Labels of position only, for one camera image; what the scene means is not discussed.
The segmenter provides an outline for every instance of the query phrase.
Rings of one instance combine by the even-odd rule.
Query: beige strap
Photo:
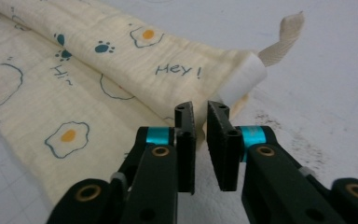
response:
[[[283,18],[280,40],[258,53],[258,57],[266,67],[281,61],[300,36],[303,24],[304,15],[302,12]]]

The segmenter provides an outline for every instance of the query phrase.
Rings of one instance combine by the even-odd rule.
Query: teal band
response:
[[[149,127],[147,129],[146,143],[148,145],[168,145],[170,143],[170,128]]]
[[[266,135],[260,126],[240,126],[242,131],[243,143],[245,144],[245,153],[243,162],[246,162],[248,149],[252,145],[267,143]]]

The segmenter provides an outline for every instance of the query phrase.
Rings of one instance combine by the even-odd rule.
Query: exclamation mark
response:
[[[199,67],[199,72],[197,73],[197,78],[200,79],[200,75],[201,75],[201,67]]]

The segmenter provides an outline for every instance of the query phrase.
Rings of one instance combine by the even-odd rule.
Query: table surface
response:
[[[251,94],[235,125],[272,127],[281,145],[326,187],[358,178],[358,1],[104,0],[173,35],[221,49],[261,50],[284,16],[303,11],[293,48]],[[178,223],[248,223],[239,190],[220,192],[207,147],[197,157],[197,193],[179,195]],[[0,223],[43,223],[51,210],[29,171],[0,136]]]

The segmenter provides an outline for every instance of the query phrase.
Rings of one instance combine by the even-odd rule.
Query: cloth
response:
[[[250,50],[169,35],[97,1],[0,0],[0,132],[53,204],[79,180],[108,180],[140,126],[172,125],[191,101],[201,129],[208,100],[241,108],[266,75]]]

